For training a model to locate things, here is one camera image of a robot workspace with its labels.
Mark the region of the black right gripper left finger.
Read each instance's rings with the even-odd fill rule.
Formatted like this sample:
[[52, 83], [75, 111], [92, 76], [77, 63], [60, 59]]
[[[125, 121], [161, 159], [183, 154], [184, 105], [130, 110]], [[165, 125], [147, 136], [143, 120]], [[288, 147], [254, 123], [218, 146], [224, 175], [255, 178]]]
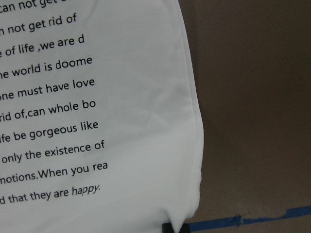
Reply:
[[162, 224], [162, 233], [174, 233], [174, 229], [171, 223]]

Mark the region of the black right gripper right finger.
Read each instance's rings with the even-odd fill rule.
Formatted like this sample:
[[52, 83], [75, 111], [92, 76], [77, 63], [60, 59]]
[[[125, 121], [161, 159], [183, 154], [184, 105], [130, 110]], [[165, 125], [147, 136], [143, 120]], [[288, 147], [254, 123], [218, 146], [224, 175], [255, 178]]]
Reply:
[[180, 233], [190, 233], [190, 226], [187, 223], [184, 223], [180, 229]]

